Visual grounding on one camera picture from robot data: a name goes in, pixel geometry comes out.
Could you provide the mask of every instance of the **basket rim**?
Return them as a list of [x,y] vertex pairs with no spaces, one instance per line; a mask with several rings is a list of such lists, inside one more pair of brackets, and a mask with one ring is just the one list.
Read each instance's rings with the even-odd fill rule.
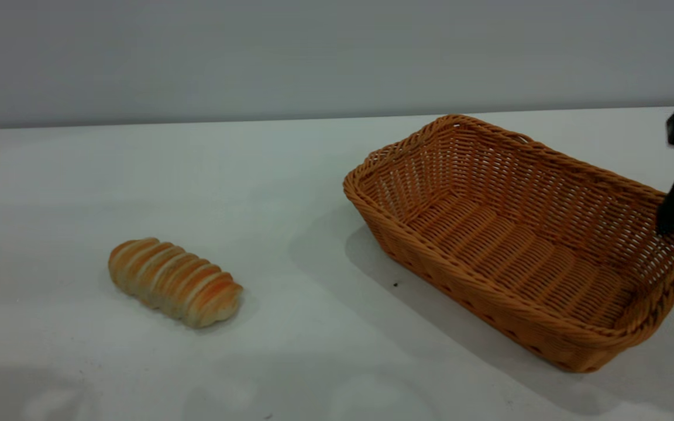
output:
[[[488,136],[492,132],[495,137],[500,138],[503,142],[516,143],[517,146],[522,149],[522,152],[540,155],[549,162],[559,165],[561,168],[564,165],[573,166],[575,164],[586,164],[588,165],[586,168],[580,168],[580,170],[582,170],[581,174],[583,176],[592,176],[592,181],[601,181],[610,184],[611,186],[615,186],[615,179],[618,178],[623,182],[621,183],[621,187],[628,190],[630,194],[642,195],[657,203],[660,203],[665,196],[663,192],[657,189],[653,189],[638,181],[634,181],[612,171],[604,170],[603,168],[584,163],[576,158],[562,154],[561,152],[555,151],[545,144],[536,142],[529,138],[529,136],[522,135],[521,133],[512,132],[466,115],[446,115],[429,123],[423,127],[422,130],[417,131],[410,137],[369,154],[369,157],[367,157],[361,165],[358,165],[358,167],[350,171],[345,177],[343,188],[348,200],[353,202],[359,211],[371,210],[374,211],[374,213],[377,213],[383,220],[383,227],[391,229],[391,231],[399,237],[412,238],[415,242],[422,245],[420,247],[414,247],[415,251],[418,253],[425,254],[427,257],[432,258],[433,261],[442,263],[447,268],[454,268],[455,271],[463,269],[469,279],[474,281],[469,282],[468,286],[478,291],[478,293],[483,295],[485,299],[489,299],[497,306],[505,307],[519,317],[527,320],[537,320],[537,323],[552,330],[557,330],[559,332],[565,331],[573,340],[577,340],[582,344],[591,344],[591,346],[595,347],[625,347],[626,342],[634,342],[634,344],[641,342],[640,340],[636,341],[636,339],[639,336],[644,336],[642,335],[643,333],[653,333],[659,323],[652,323],[653,314],[651,314],[651,312],[641,317],[641,320],[634,320],[629,326],[610,328],[590,325],[589,323],[581,322],[581,320],[577,320],[576,318],[558,314],[548,307],[525,301],[525,299],[512,294],[509,290],[490,282],[489,279],[479,274],[471,267],[457,261],[457,259],[434,245],[433,242],[428,241],[420,235],[420,233],[400,221],[396,216],[388,212],[388,210],[378,205],[378,203],[365,195],[359,188],[360,179],[365,175],[370,174],[375,168],[379,168],[385,162],[385,160],[376,159],[375,157],[377,154],[385,154],[385,157],[396,154],[412,154],[412,152],[422,144],[421,137],[424,133],[439,130],[439,128],[447,125],[455,125],[455,123],[465,123],[466,125],[470,125],[472,130],[485,129]],[[667,277],[670,277],[673,273],[674,270],[669,270]],[[672,302],[669,303],[669,307],[672,307],[673,304],[674,303]],[[669,309],[666,309],[664,315],[666,315],[667,312],[669,312]]]

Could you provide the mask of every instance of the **white backdrop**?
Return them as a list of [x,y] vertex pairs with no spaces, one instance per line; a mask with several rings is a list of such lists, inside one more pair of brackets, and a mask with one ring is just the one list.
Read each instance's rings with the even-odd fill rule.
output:
[[667,0],[0,0],[0,127],[648,105]]

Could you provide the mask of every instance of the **bread roll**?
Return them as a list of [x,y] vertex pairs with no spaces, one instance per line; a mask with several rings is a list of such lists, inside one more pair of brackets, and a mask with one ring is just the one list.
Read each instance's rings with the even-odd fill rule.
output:
[[231,317],[243,290],[216,264],[157,238],[119,245],[108,269],[121,291],[194,328]]

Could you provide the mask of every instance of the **white tabletop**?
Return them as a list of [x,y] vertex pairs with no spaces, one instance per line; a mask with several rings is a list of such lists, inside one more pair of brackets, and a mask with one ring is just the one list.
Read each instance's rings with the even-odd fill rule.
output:
[[[667,190],[671,112],[476,117]],[[674,419],[674,310],[567,374],[383,255],[342,180],[433,118],[0,130],[0,419]],[[232,272],[238,315],[120,293],[110,250],[147,236]]]

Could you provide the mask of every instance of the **woven basket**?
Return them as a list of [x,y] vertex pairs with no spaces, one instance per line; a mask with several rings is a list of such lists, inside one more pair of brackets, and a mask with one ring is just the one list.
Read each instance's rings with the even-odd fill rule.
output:
[[375,151],[345,194],[391,258],[564,370],[598,370],[674,305],[662,192],[481,120]]

